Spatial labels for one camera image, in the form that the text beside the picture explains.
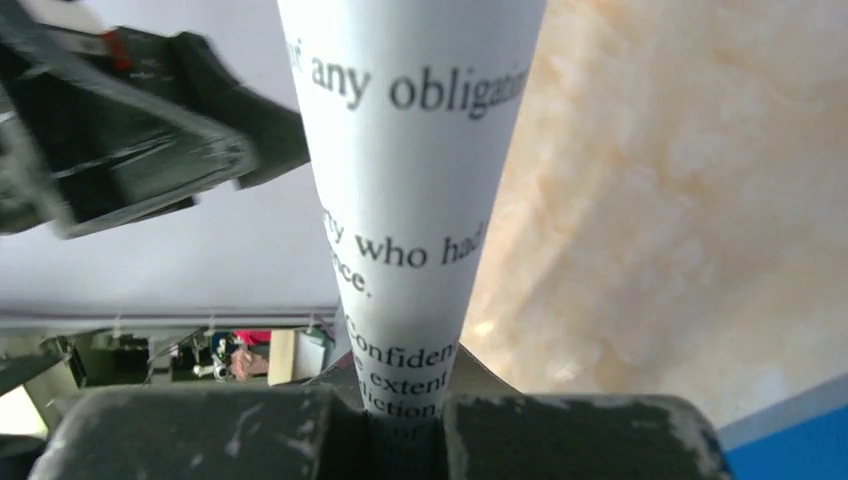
blue object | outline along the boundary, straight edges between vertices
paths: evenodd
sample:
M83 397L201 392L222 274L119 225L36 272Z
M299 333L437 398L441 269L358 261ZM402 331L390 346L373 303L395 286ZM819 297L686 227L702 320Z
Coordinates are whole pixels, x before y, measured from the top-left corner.
M727 454L737 480L848 479L848 406Z

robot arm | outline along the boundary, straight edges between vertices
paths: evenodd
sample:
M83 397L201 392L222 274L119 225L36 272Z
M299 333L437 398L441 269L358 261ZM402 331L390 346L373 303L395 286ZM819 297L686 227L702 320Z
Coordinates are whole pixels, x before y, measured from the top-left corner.
M300 115L208 42L101 22L80 3L0 1L0 234L73 238L191 207L309 161Z

paper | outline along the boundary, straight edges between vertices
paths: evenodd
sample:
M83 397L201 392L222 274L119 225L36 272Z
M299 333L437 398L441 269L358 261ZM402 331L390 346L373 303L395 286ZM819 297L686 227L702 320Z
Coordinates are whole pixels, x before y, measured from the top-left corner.
M279 3L377 447L427 475L546 1Z

marble surface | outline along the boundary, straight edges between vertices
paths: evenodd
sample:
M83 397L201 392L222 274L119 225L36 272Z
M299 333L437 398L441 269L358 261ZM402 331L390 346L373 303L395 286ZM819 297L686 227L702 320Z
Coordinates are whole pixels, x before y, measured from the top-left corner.
M550 0L463 341L722 426L848 371L848 2Z

pink cloth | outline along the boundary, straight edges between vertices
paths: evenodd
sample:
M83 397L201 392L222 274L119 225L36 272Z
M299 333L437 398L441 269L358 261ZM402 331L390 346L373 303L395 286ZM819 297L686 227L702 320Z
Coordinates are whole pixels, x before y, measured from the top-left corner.
M271 343L271 332L268 330L236 330L233 333L248 346Z

